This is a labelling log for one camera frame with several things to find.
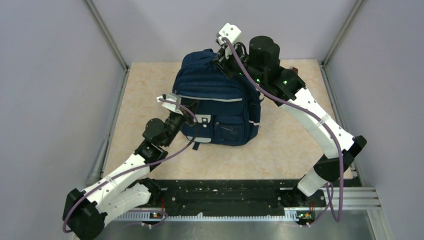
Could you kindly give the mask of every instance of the gray wall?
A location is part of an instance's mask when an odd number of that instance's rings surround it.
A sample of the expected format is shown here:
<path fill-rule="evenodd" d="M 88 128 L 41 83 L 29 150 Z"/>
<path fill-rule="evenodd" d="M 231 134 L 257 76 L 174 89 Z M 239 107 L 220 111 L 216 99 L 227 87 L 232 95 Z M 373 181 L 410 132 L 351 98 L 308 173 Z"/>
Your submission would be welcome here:
<path fill-rule="evenodd" d="M 424 1 L 368 1 L 329 75 L 396 239 L 423 239 Z"/>
<path fill-rule="evenodd" d="M 64 239 L 123 71 L 81 0 L 0 2 L 0 239 Z"/>
<path fill-rule="evenodd" d="M 217 50 L 215 34 L 237 25 L 243 42 L 273 38 L 283 59 L 323 59 L 355 0 L 94 0 L 123 57 L 131 62 L 181 61 Z"/>

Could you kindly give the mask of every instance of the white wall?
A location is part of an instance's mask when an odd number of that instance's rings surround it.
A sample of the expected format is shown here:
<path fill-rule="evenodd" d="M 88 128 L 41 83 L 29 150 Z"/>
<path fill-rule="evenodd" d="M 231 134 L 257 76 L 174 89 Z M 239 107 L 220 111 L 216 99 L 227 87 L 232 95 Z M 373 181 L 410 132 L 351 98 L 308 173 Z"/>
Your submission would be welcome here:
<path fill-rule="evenodd" d="M 94 0 L 128 63 L 181 61 L 217 50 L 215 34 L 237 25 L 247 45 L 270 36 L 282 59 L 323 59 L 355 0 Z"/>
<path fill-rule="evenodd" d="M 368 1 L 329 66 L 358 165 L 396 239 L 423 239 L 424 1 Z"/>
<path fill-rule="evenodd" d="M 83 1 L 0 2 L 0 239 L 66 237 L 122 77 Z"/>

